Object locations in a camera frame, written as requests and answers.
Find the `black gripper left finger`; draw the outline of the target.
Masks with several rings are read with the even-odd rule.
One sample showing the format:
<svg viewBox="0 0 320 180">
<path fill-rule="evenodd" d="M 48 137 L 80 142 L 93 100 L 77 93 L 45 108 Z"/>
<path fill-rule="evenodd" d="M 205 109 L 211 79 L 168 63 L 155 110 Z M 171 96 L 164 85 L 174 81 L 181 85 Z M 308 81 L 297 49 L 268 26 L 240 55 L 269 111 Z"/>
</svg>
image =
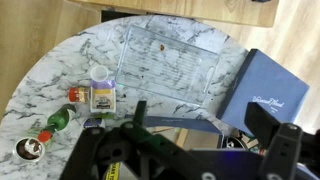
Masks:
<svg viewBox="0 0 320 180">
<path fill-rule="evenodd" d="M 111 165 L 123 163 L 138 180 L 186 180 L 180 169 L 169 164 L 164 148 L 176 155 L 180 149 L 160 135 L 142 127 L 146 101 L 139 101 L 133 120 L 118 128 L 84 130 L 59 180 L 105 180 Z"/>
</svg>

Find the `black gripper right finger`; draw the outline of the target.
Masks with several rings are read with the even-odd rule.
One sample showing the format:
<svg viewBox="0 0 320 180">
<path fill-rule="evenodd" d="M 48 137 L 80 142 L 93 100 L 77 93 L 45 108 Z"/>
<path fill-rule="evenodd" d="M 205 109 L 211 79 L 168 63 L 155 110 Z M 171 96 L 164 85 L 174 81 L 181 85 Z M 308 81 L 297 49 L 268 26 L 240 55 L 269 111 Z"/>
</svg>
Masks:
<svg viewBox="0 0 320 180">
<path fill-rule="evenodd" d="M 320 136 L 292 123 L 282 123 L 255 102 L 247 104 L 245 125 L 267 150 L 258 170 L 260 180 L 303 180 L 320 176 Z"/>
</svg>

